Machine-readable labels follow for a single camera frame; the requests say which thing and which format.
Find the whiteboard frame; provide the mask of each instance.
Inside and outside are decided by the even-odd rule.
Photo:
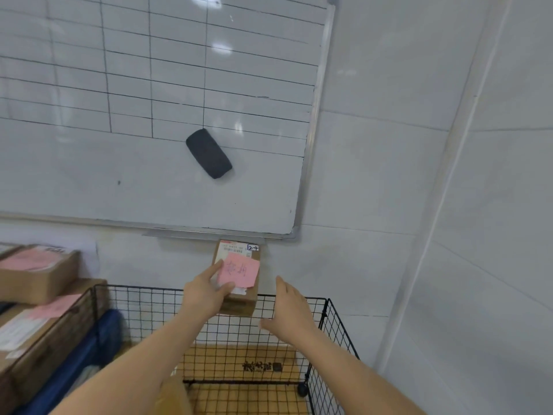
[[[84,226],[107,226],[121,227],[127,229],[142,229],[147,230],[144,236],[152,237],[173,237],[187,239],[203,239],[212,240],[225,237],[241,241],[255,241],[261,244],[265,243],[265,239],[295,239],[299,233],[301,221],[305,211],[305,202],[308,190],[309,176],[311,173],[311,160],[313,148],[315,145],[315,135],[317,132],[317,121],[319,119],[319,109],[322,99],[322,87],[325,82],[326,63],[328,60],[328,52],[330,48],[330,39],[332,35],[332,26],[334,24],[334,15],[336,12],[336,0],[328,0],[327,17],[325,20],[325,28],[322,34],[321,41],[321,58],[317,68],[317,78],[314,88],[314,99],[311,107],[308,136],[305,145],[304,162],[301,167],[300,187],[298,191],[298,201],[296,203],[296,215],[294,218],[294,227],[287,234],[277,233],[259,233],[240,230],[224,230],[224,229],[209,229],[200,227],[185,227],[185,226],[170,226],[149,223],[137,223],[130,221],[114,221],[102,220],[99,218],[79,218],[79,217],[61,217],[51,215],[36,215],[36,214],[19,214],[16,212],[0,211],[0,218],[10,220],[28,220],[28,221],[43,221],[53,223],[66,223]]]

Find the white wall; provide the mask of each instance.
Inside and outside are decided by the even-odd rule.
[[[297,242],[263,249],[260,292],[274,292],[280,274],[306,295],[331,297],[367,363],[382,337],[487,5],[340,0],[304,225]],[[5,221],[0,230],[23,224]],[[209,265],[215,247],[135,230],[56,227],[97,240],[101,274],[111,283],[179,288]]]
[[[387,366],[429,414],[553,411],[551,9],[514,0]]]

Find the pink sticky note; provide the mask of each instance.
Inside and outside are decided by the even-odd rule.
[[[79,299],[80,294],[61,295],[50,304],[36,306],[27,316],[29,319],[59,318]]]
[[[52,251],[44,251],[35,247],[24,249],[0,261],[0,268],[14,271],[41,271],[59,262],[62,256]]]
[[[229,252],[223,261],[223,267],[219,270],[217,282],[220,286],[233,282],[237,287],[249,288],[255,285],[258,271],[259,261],[239,253]]]

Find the whiteboard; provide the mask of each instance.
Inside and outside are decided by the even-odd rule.
[[[333,17],[326,0],[0,0],[1,215],[290,234]],[[202,127],[233,165],[218,180],[185,144]]]

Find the black wire grid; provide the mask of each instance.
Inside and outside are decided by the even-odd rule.
[[[183,291],[177,289],[115,285],[95,289],[96,294],[107,289],[111,307],[123,315],[123,343],[127,346],[171,320],[183,299]],[[307,300],[319,329],[358,358],[332,301]],[[214,316],[176,366],[174,373],[183,376],[201,413],[343,413],[308,360],[259,329],[261,318],[273,317],[274,303],[274,295],[260,294],[251,318]]]

